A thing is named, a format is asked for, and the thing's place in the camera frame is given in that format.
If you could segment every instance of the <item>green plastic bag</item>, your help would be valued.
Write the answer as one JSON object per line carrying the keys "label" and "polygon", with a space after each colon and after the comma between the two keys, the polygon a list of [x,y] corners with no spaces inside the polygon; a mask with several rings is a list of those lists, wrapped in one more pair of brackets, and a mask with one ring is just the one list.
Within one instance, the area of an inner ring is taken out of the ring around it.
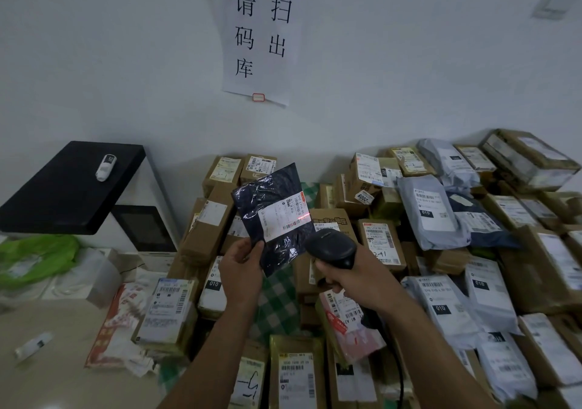
{"label": "green plastic bag", "polygon": [[0,244],[0,288],[20,288],[69,271],[79,243],[69,234],[41,234]]}

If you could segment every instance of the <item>hand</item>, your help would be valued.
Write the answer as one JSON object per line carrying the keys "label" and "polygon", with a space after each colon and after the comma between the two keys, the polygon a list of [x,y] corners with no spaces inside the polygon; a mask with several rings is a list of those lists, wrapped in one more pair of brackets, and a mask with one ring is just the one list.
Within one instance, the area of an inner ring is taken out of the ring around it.
{"label": "hand", "polygon": [[336,283],[332,287],[334,293],[345,288],[346,296],[371,310],[388,311],[389,307],[396,305],[395,298],[404,292],[388,268],[360,244],[351,270],[335,268],[320,260],[316,261],[316,266],[328,283]]}
{"label": "hand", "polygon": [[259,261],[264,246],[265,242],[260,241],[252,248],[251,239],[246,237],[232,244],[222,258],[218,269],[227,308],[254,314],[263,286]]}

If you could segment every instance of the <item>paper sign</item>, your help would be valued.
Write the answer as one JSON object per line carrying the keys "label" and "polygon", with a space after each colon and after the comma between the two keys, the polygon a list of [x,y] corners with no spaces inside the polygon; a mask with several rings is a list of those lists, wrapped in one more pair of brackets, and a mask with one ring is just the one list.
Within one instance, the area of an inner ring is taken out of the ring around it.
{"label": "paper sign", "polygon": [[306,0],[222,0],[222,90],[287,106]]}

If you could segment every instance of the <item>black machine top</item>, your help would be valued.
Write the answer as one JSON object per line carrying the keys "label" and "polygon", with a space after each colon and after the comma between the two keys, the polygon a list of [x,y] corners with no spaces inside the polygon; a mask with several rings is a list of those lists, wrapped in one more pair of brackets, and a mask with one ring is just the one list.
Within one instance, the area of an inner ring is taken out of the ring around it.
{"label": "black machine top", "polygon": [[[95,176],[107,154],[109,178]],[[142,145],[71,141],[0,207],[6,233],[95,234],[146,157]]]}

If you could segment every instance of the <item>person's left hand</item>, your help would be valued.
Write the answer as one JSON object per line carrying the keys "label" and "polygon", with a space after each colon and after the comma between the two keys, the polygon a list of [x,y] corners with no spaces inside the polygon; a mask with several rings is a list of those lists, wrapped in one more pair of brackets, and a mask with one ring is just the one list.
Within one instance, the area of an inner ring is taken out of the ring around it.
{"label": "person's left hand", "polygon": [[246,237],[232,244],[222,258],[218,269],[227,308],[254,314],[263,285],[259,261],[264,246],[265,242],[260,241],[252,248],[251,239]]}

